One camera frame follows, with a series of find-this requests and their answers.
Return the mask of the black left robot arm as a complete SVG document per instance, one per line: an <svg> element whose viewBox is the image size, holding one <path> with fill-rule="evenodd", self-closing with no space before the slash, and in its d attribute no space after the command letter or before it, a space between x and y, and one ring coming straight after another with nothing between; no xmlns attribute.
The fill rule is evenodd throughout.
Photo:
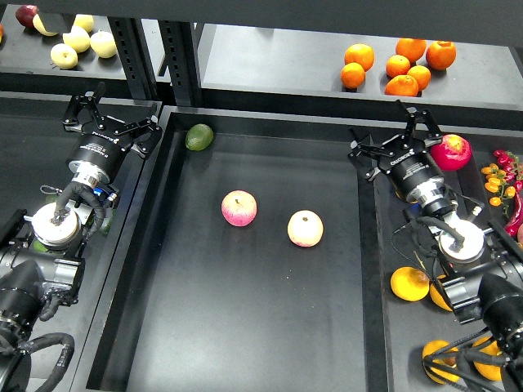
<svg viewBox="0 0 523 392"><path fill-rule="evenodd" d="M163 135L156 103L145 118L124 122L100 112L104 92L104 83L99 83L95 91L72 96L62 118L65 131L78 133L66 161L71 181L62 189L42 186L41 192L56 200L33 215L16 210L1 228L3 391L26 390L32 354L53 346L60 347L60 355L39 390L53 391L63 379L74 355L74 338L66 332L32 338L34 324L77 303L83 251L118 205L114 178L130 152L148 159Z"/></svg>

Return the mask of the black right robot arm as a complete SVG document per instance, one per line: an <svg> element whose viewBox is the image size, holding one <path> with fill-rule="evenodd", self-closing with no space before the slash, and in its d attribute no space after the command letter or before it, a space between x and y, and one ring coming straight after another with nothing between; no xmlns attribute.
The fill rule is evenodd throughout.
<svg viewBox="0 0 523 392"><path fill-rule="evenodd" d="M382 257L422 278L457 327L437 311L410 310L394 342L415 367L453 391L522 388L521 189L507 207L489 204L472 147L449 145L431 112L394 104L398 125L351 129L350 162L378 190Z"/></svg>

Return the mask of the yellow pear under arm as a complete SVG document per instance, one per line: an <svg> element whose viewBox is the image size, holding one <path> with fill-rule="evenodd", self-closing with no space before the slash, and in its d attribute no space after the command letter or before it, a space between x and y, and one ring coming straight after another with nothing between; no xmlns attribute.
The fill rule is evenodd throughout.
<svg viewBox="0 0 523 392"><path fill-rule="evenodd" d="M432 302L445 311L452 312L452 308L447 305L443 296L438 292L436 284L430 283L429 285L429 296Z"/></svg>

